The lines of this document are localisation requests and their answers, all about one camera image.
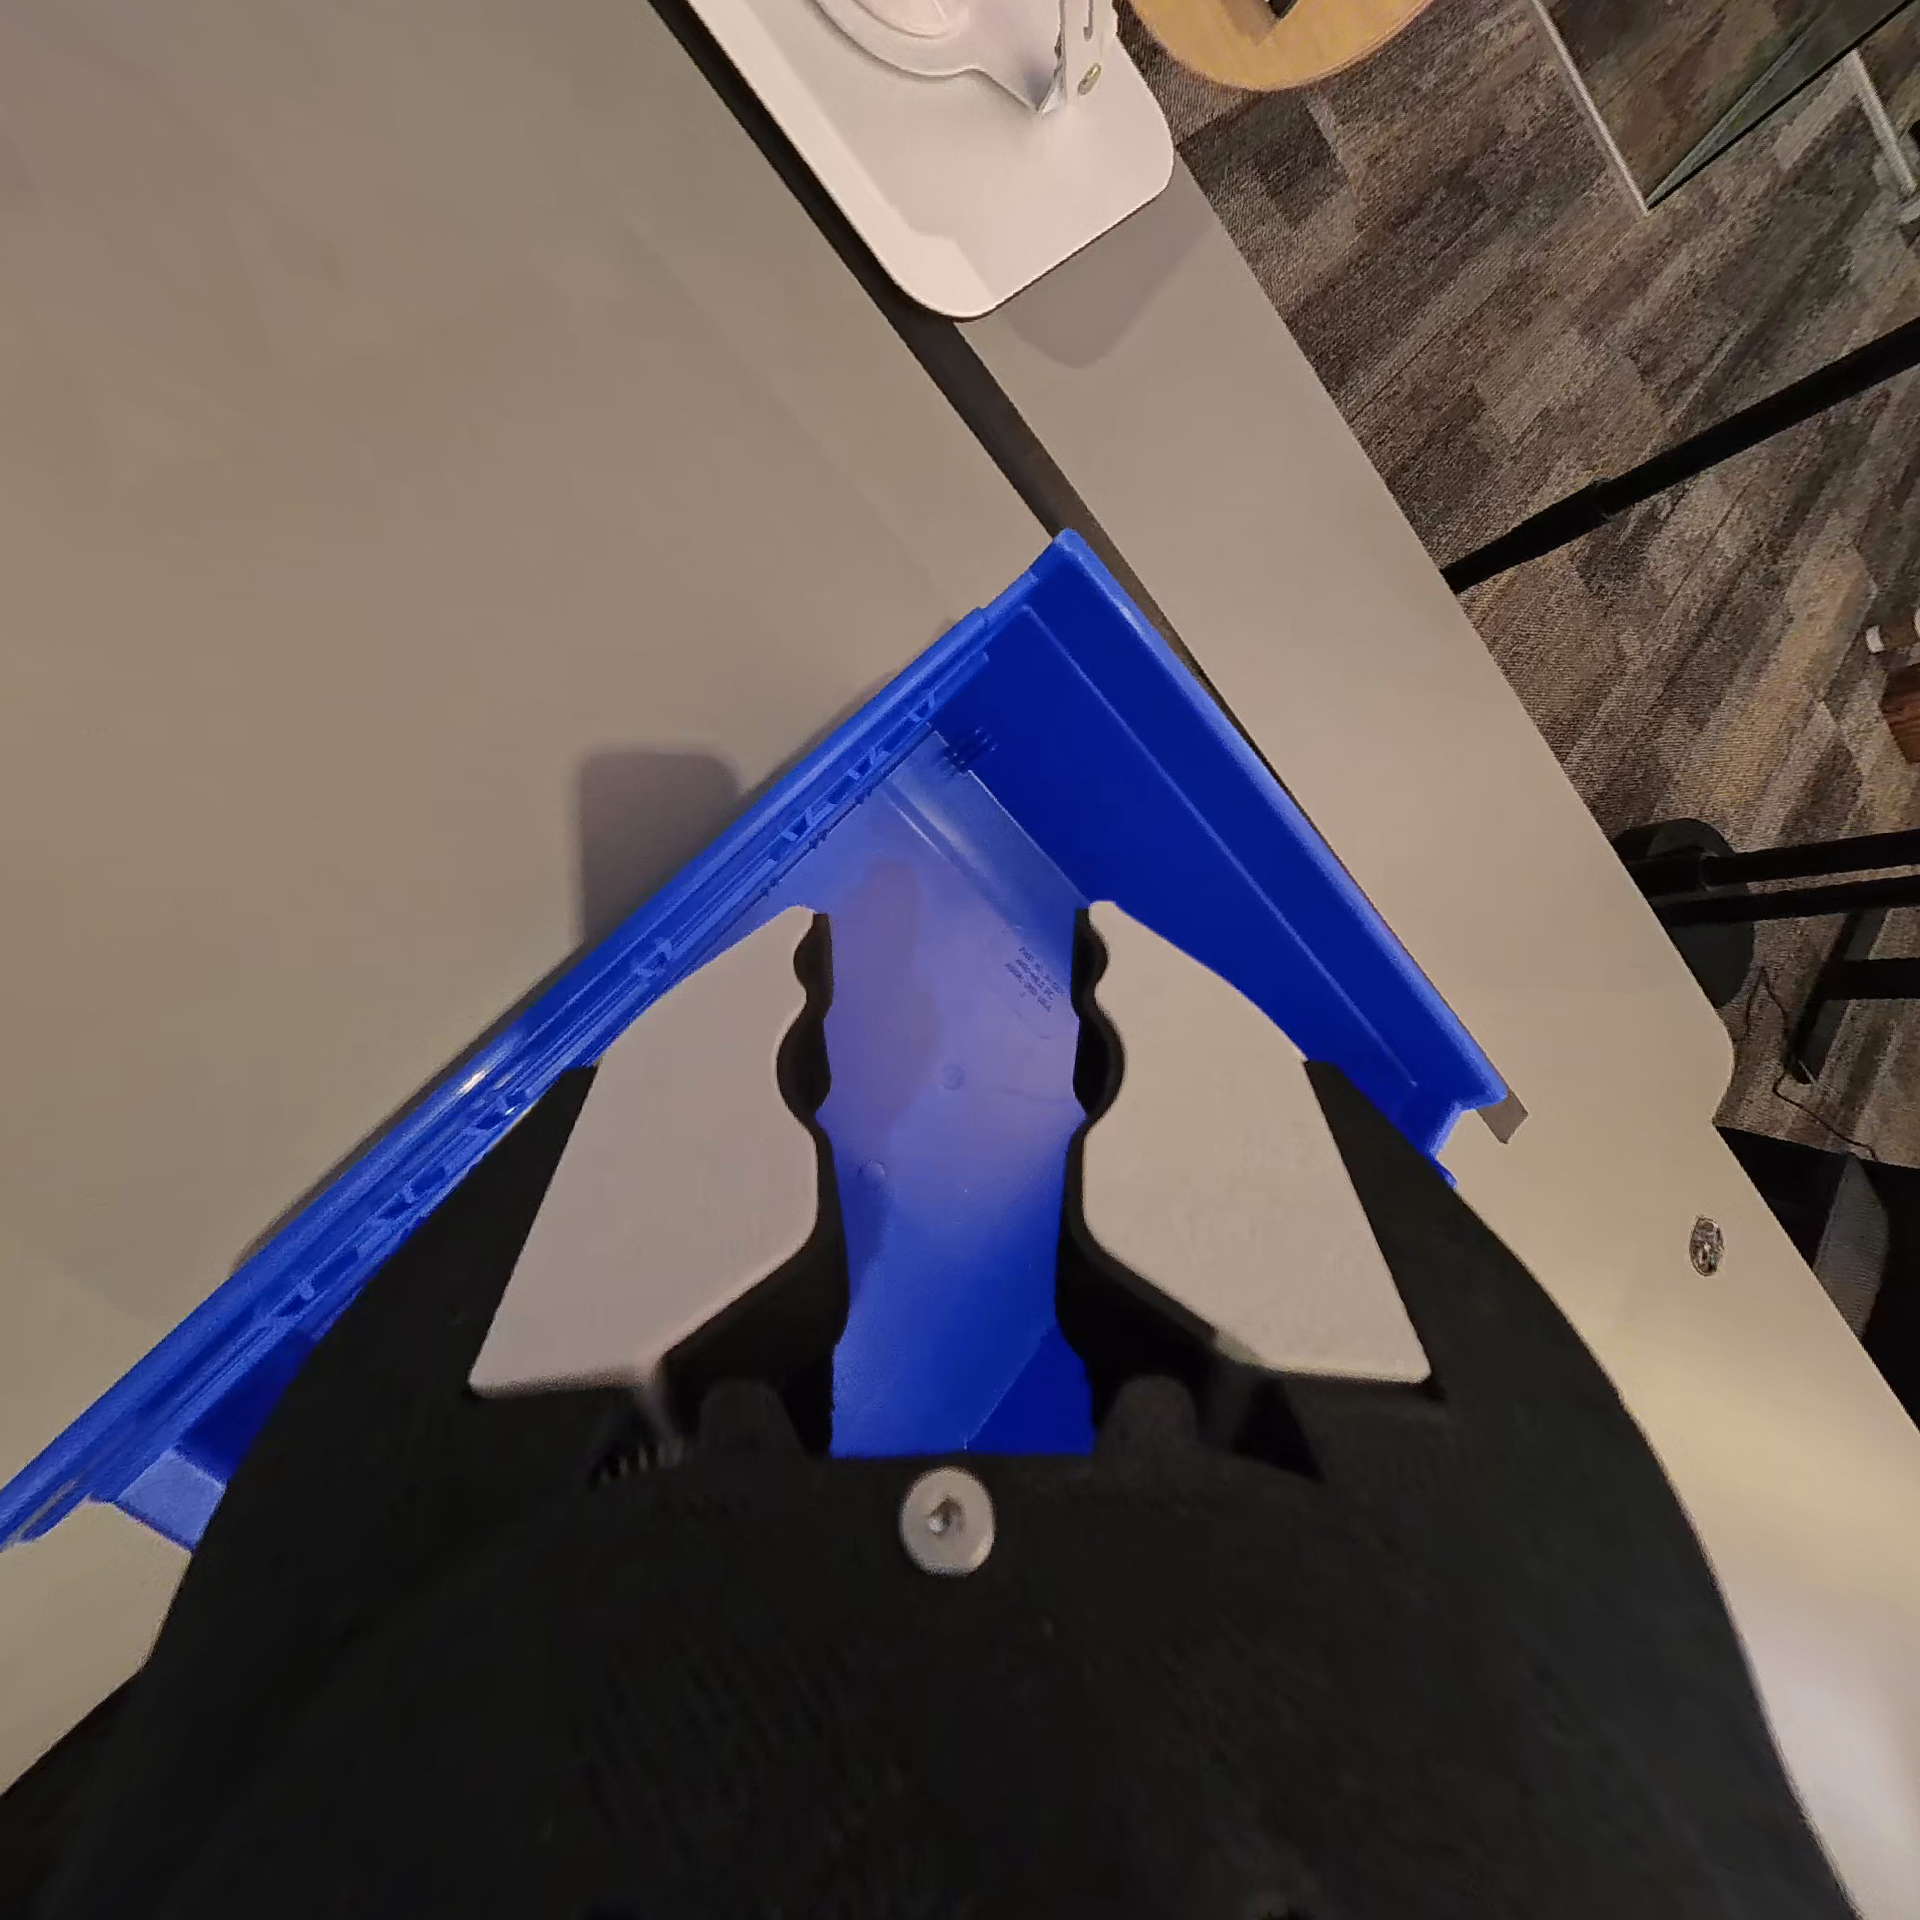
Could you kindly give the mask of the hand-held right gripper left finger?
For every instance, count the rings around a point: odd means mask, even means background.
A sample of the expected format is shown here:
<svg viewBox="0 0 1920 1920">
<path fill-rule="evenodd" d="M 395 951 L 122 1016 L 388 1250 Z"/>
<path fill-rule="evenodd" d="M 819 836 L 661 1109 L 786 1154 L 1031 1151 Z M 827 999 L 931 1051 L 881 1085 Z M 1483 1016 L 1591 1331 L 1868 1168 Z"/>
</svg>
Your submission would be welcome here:
<svg viewBox="0 0 1920 1920">
<path fill-rule="evenodd" d="M 789 906 L 603 1053 L 470 1367 L 470 1389 L 629 1392 L 661 1443 L 725 1383 L 833 1437 L 847 1241 L 821 1124 L 833 925 Z"/>
</svg>

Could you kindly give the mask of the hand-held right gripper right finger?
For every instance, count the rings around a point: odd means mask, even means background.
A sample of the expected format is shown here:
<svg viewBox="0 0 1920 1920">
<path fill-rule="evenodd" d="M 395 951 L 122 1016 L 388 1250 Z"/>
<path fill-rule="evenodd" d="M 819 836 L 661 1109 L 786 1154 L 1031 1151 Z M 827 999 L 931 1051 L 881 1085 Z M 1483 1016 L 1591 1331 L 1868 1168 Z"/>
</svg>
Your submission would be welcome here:
<svg viewBox="0 0 1920 1920">
<path fill-rule="evenodd" d="M 1301 1450 L 1289 1387 L 1426 1392 L 1309 1061 L 1226 977 L 1113 901 L 1071 938 L 1082 1120 L 1053 1308 L 1098 1435 L 1166 1381 L 1211 1450 Z"/>
</svg>

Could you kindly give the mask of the blue plastic bin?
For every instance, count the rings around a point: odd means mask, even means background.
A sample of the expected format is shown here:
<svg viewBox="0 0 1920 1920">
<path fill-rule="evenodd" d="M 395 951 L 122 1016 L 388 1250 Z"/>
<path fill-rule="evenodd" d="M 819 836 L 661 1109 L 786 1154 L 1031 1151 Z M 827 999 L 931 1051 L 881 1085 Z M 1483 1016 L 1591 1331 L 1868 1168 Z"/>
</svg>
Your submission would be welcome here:
<svg viewBox="0 0 1920 1920">
<path fill-rule="evenodd" d="M 1507 1083 L 1279 779 L 1079 536 L 1057 536 L 333 1173 L 5 1484 L 5 1548 L 110 1504 L 194 1549 L 302 1360 L 564 1072 L 786 907 L 833 925 L 853 1309 L 834 1450 L 1091 1441 L 1049 1303 L 1071 925 L 1113 901 L 1435 1159 Z"/>
</svg>

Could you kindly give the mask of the black stand base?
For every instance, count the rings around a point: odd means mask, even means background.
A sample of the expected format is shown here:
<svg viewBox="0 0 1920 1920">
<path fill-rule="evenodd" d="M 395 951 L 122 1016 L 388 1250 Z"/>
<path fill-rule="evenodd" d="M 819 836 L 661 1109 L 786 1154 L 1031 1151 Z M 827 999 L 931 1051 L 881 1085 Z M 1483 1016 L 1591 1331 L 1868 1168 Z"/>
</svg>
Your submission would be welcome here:
<svg viewBox="0 0 1920 1920">
<path fill-rule="evenodd" d="M 1916 955 L 1878 954 L 1887 920 L 1917 907 L 1916 828 L 1742 853 L 1707 823 L 1666 821 L 1620 832 L 1614 851 L 1717 1010 L 1757 972 L 1762 925 L 1833 924 L 1785 1018 L 1783 1068 L 1802 1085 L 1825 1072 L 1852 1009 L 1917 1001 Z"/>
</svg>

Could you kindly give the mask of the black rubber strip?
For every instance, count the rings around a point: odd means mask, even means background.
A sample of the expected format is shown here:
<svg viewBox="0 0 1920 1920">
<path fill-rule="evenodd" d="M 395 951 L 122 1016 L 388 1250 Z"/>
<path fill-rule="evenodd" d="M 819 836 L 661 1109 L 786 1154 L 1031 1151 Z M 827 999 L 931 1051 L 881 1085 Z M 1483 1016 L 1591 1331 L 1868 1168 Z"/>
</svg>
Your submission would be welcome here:
<svg viewBox="0 0 1920 1920">
<path fill-rule="evenodd" d="M 1522 1106 L 1493 1040 L 1495 885 L 1473 831 L 1543 797 L 1546 746 L 1180 160 L 990 316 L 914 301 L 846 168 L 771 107 L 750 32 L 813 4 L 658 4 L 1001 479 L 1069 548 L 1007 596 L 1046 629 L 932 733 L 967 821 L 1021 832 L 1049 951 L 1110 899 L 1226 977 L 1437 1159 Z"/>
</svg>

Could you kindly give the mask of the grey framed panel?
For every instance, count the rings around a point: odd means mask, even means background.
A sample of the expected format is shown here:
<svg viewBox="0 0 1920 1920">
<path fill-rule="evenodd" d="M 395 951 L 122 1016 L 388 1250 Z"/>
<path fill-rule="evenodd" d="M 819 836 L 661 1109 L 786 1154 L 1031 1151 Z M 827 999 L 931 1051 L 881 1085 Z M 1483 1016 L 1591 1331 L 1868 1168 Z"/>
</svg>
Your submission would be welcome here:
<svg viewBox="0 0 1920 1920">
<path fill-rule="evenodd" d="M 1813 85 L 1843 73 L 1898 185 L 1916 193 L 1861 50 L 1916 16 L 1894 3 L 1538 3 L 1533 8 L 1637 212 L 1650 212 Z"/>
</svg>

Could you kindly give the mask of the black metal frame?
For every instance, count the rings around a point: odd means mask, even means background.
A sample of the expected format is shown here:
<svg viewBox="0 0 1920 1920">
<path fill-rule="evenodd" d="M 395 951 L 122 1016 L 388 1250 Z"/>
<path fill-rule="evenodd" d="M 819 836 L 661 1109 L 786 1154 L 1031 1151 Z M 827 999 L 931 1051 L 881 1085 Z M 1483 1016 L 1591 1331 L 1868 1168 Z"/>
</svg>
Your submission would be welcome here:
<svg viewBox="0 0 1920 1920">
<path fill-rule="evenodd" d="M 1442 568 L 1452 593 L 1468 593 L 1543 560 L 1655 497 L 1710 473 L 1917 365 L 1917 320 L 1893 328 L 1729 418 L 1679 440 L 1617 476 L 1597 479 Z"/>
</svg>

